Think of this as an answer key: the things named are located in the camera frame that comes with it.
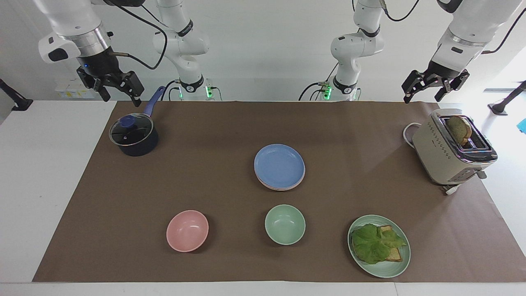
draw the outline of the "lettuce leaf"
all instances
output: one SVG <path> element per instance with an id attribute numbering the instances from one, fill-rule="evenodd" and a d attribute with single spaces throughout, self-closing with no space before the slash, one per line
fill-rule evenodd
<path id="1" fill-rule="evenodd" d="M 356 256 L 368 264 L 385 261 L 391 248 L 399 248 L 405 242 L 394 231 L 382 232 L 373 224 L 366 224 L 352 233 L 352 246 Z"/>

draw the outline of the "blue pot handle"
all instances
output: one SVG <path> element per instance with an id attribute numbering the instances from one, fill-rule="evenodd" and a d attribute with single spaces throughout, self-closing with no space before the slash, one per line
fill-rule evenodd
<path id="1" fill-rule="evenodd" d="M 150 101 L 148 101 L 148 104 L 146 104 L 146 108 L 144 108 L 144 114 L 151 117 L 151 113 L 154 111 L 155 103 L 157 103 L 157 100 L 164 94 L 166 87 L 160 86 L 155 94 L 151 97 Z"/>

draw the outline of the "table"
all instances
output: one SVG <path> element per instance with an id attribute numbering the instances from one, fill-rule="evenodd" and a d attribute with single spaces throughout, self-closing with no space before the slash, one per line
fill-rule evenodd
<path id="1" fill-rule="evenodd" d="M 26 112 L 12 113 L 0 127 L 0 294 L 146 294 L 174 291 L 205 294 L 307 295 L 372 293 L 379 295 L 524 294 L 526 283 L 415 284 L 415 283 L 30 283 L 53 232 L 82 176 L 114 102 L 36 101 Z M 509 105 L 512 115 L 488 116 L 485 106 L 458 106 L 470 114 L 492 141 L 499 161 L 487 170 L 488 192 L 526 253 L 526 202 L 522 192 L 526 160 L 521 159 L 526 135 L 515 125 L 523 119 L 526 103 Z"/>

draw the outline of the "toaster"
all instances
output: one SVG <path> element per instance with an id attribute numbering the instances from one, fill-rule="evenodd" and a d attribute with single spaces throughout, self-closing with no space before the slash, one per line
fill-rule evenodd
<path id="1" fill-rule="evenodd" d="M 471 137 L 464 146 L 453 139 L 446 125 L 453 115 L 462 116 L 471 126 Z M 459 109 L 434 110 L 417 129 L 412 142 L 427 173 L 440 185 L 462 184 L 475 175 L 485 179 L 484 169 L 497 160 L 495 149 L 473 119 Z"/>

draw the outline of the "bread slice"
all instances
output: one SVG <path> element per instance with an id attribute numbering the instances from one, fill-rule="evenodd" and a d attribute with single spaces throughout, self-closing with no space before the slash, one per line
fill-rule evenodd
<path id="1" fill-rule="evenodd" d="M 387 230 L 392 230 L 393 227 L 391 225 L 384 225 L 380 226 L 380 231 L 384 232 Z M 389 256 L 387 256 L 386 261 L 390 262 L 402 262 L 402 256 L 400 255 L 400 251 L 398 251 L 398 248 L 391 248 Z"/>
<path id="2" fill-rule="evenodd" d="M 453 115 L 446 121 L 446 125 L 451 136 L 460 146 L 464 146 L 468 142 L 472 131 L 471 125 L 464 117 Z"/>

